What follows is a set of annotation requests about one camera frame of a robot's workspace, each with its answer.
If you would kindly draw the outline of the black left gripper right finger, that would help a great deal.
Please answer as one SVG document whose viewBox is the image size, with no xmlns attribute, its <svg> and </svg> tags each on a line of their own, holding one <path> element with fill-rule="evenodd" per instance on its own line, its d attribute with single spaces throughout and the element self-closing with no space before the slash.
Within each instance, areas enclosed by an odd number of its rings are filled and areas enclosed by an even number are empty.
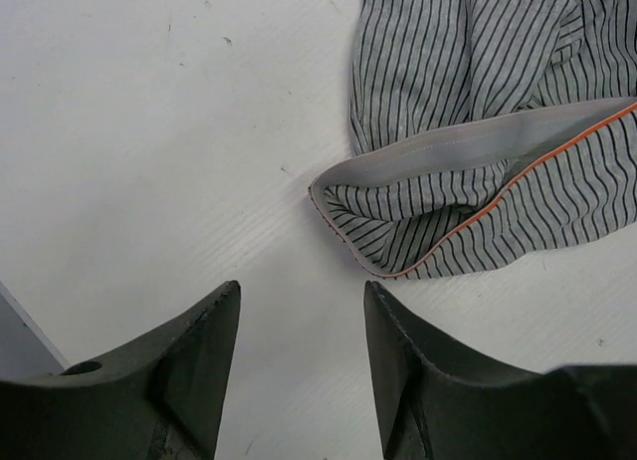
<svg viewBox="0 0 637 460">
<path fill-rule="evenodd" d="M 635 366 L 536 373 L 455 340 L 378 282 L 363 303 L 384 458 L 635 458 Z"/>
</svg>

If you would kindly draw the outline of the grey striped underwear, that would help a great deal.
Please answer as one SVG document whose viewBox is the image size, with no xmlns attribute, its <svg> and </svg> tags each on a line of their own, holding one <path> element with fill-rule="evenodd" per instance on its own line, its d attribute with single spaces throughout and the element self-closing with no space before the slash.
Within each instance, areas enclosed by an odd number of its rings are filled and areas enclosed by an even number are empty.
<svg viewBox="0 0 637 460">
<path fill-rule="evenodd" d="M 636 0 L 362 0 L 349 115 L 309 196 L 373 275 L 603 238 L 636 220 Z"/>
</svg>

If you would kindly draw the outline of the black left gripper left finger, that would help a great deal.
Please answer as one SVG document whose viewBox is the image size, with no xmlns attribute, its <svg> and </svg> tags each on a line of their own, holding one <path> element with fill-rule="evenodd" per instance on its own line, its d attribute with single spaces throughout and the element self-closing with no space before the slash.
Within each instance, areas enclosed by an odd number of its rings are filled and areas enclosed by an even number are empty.
<svg viewBox="0 0 637 460">
<path fill-rule="evenodd" d="M 228 281 L 60 374 L 2 381 L 2 458 L 213 458 L 240 308 L 241 287 Z"/>
</svg>

